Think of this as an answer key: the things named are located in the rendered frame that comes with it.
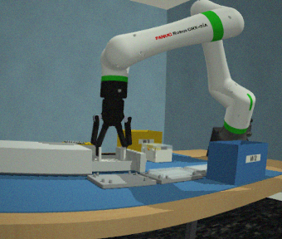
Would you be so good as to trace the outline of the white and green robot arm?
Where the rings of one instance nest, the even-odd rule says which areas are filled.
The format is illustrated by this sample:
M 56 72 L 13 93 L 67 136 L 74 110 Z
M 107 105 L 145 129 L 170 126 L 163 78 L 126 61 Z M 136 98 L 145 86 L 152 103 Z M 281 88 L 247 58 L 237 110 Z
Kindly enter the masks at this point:
M 222 43 L 224 39 L 240 35 L 243 28 L 244 19 L 236 9 L 198 0 L 191 7 L 191 17 L 113 37 L 100 56 L 100 97 L 127 98 L 131 65 L 165 51 L 203 43 L 209 92 L 226 108 L 219 138 L 221 141 L 246 140 L 252 135 L 255 96 L 231 79 Z

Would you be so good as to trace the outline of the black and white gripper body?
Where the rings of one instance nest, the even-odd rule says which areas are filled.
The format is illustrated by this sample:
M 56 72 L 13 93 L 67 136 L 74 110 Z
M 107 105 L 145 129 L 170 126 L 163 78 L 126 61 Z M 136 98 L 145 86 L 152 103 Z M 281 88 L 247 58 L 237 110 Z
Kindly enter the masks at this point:
M 103 99 L 101 116 L 105 124 L 108 118 L 113 116 L 109 126 L 118 126 L 116 116 L 120 117 L 121 122 L 124 119 L 124 100 Z

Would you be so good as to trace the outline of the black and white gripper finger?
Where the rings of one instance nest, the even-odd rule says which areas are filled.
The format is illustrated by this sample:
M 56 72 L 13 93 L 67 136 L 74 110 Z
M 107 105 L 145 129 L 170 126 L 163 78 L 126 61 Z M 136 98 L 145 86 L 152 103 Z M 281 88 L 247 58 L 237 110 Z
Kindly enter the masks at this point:
M 100 131 L 99 137 L 97 138 L 101 118 L 102 118 L 101 115 L 93 116 L 94 124 L 93 124 L 91 141 L 90 141 L 90 143 L 95 146 L 96 161 L 101 161 L 101 147 L 100 146 L 102 145 L 105 134 L 107 132 L 107 129 L 109 128 L 109 125 L 113 119 L 113 116 L 110 116 L 108 118 L 106 124 L 105 123 L 102 124 L 102 129 Z
M 125 116 L 124 117 L 124 129 L 125 129 L 125 137 L 123 127 L 120 121 L 120 117 L 116 116 L 116 121 L 118 126 L 115 126 L 119 140 L 121 143 L 121 150 L 120 150 L 120 161 L 126 161 L 126 154 L 127 154 L 127 147 L 132 144 L 132 135 L 131 135 L 131 117 Z

